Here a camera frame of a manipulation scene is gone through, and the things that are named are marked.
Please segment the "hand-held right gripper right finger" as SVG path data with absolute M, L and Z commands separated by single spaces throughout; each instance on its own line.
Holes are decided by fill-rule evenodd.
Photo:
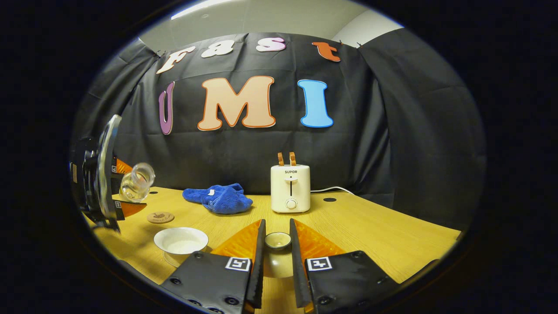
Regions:
M 296 305 L 307 314 L 368 314 L 399 284 L 365 252 L 347 252 L 290 219 Z

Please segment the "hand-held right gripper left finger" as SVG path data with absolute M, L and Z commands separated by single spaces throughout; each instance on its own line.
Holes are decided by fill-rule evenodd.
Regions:
M 162 288 L 207 312 L 252 314 L 262 306 L 265 235 L 259 219 L 211 252 L 193 252 Z

